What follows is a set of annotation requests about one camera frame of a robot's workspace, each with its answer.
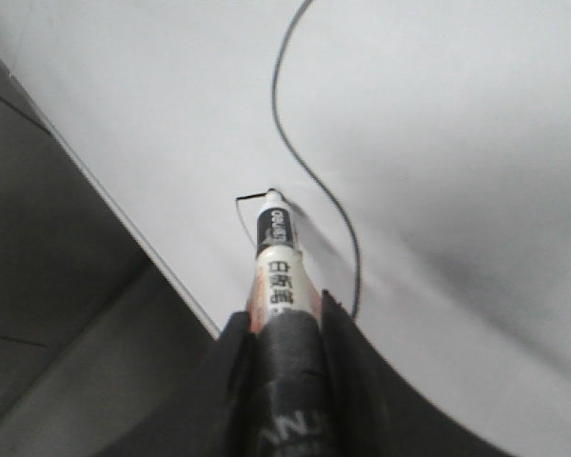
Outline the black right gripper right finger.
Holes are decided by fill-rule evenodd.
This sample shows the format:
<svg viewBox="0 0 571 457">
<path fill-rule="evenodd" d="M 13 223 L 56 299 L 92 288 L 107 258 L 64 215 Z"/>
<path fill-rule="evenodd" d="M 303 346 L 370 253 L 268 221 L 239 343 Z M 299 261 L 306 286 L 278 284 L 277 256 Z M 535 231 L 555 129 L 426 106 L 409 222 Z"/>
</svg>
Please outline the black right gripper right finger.
<svg viewBox="0 0 571 457">
<path fill-rule="evenodd" d="M 505 456 L 442 412 L 384 359 L 322 291 L 322 334 L 344 456 Z"/>
</svg>

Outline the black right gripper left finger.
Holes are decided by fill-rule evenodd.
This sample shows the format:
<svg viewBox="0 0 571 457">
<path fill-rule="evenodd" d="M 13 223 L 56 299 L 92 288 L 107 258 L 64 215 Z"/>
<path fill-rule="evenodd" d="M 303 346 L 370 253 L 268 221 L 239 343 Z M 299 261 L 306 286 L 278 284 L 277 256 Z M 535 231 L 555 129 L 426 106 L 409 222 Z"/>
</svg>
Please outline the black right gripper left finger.
<svg viewBox="0 0 571 457">
<path fill-rule="evenodd" d="M 249 315 L 235 312 L 185 384 L 145 424 L 142 456 L 236 456 L 251 372 Z"/>
</svg>

